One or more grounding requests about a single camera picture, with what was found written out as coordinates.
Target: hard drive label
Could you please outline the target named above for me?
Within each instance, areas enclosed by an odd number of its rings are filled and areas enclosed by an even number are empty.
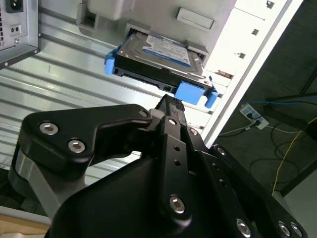
[[[151,46],[144,46],[145,53],[172,61],[185,67],[191,67],[187,49],[179,42],[175,42],[163,36],[147,37],[146,42]]]

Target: screw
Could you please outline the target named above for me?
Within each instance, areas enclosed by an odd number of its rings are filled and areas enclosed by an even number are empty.
[[[237,225],[239,232],[241,232],[241,234],[244,237],[246,237],[246,238],[251,237],[251,231],[250,231],[249,227],[247,226],[247,224],[245,224],[244,221],[242,221],[241,219],[237,219],[236,225]]]
[[[147,117],[148,116],[148,114],[145,111],[143,111],[143,110],[139,110],[139,114],[141,116],[143,116],[143,117]]]
[[[287,227],[284,225],[284,223],[279,222],[278,226],[281,228],[281,230],[284,232],[284,234],[286,234],[288,237],[291,235],[291,233],[289,232]]]
[[[298,227],[294,223],[291,223],[291,227],[293,228],[293,230],[296,232],[297,235],[299,235],[300,237],[303,236],[301,230],[298,229]]]
[[[219,147],[219,148],[217,149],[217,151],[218,151],[220,154],[225,155],[225,152],[224,152],[224,150],[223,150],[222,148]]]
[[[189,129],[190,132],[193,134],[193,135],[198,135],[198,132],[192,128]]]
[[[169,121],[171,124],[173,124],[173,125],[176,125],[176,124],[177,124],[174,119],[169,119],[168,121]]]
[[[46,135],[54,135],[58,133],[58,127],[53,123],[45,122],[40,125],[40,131]]]
[[[185,212],[185,205],[183,201],[177,196],[171,196],[169,199],[169,205],[174,212],[182,214]]]
[[[81,153],[86,149],[85,144],[79,140],[71,140],[68,148],[74,153]]]

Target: blue cable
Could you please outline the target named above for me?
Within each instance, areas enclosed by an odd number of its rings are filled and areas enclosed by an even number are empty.
[[[279,105],[294,105],[294,104],[299,104],[300,102],[279,103],[279,102],[269,102],[269,101],[248,101],[246,103],[267,103],[267,104],[279,104]]]
[[[302,101],[296,101],[296,102],[270,102],[270,101],[248,101],[246,103],[267,103],[267,104],[278,104],[278,105],[294,105],[294,104],[298,104],[298,103],[305,103],[305,102],[302,102]]]

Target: power socket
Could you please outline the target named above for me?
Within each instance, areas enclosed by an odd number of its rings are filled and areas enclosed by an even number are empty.
[[[239,111],[241,112],[242,115],[244,115],[249,121],[255,121],[254,119],[249,118],[247,115],[248,114],[252,114],[252,118],[258,118],[261,116],[260,113],[258,113],[253,107],[250,106],[250,104],[246,103],[243,104],[241,106],[241,108],[239,109]],[[264,119],[264,117],[260,117],[258,119],[256,119],[258,121],[260,121],[261,123],[259,125],[257,125],[256,127],[260,130],[262,130],[263,128],[265,128],[269,123],[267,120]]]

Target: robotic arm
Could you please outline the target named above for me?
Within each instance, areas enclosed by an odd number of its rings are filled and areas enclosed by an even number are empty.
[[[85,187],[88,166],[142,156]],[[307,238],[221,146],[187,126],[180,100],[34,113],[21,127],[12,186],[38,199],[46,238]]]

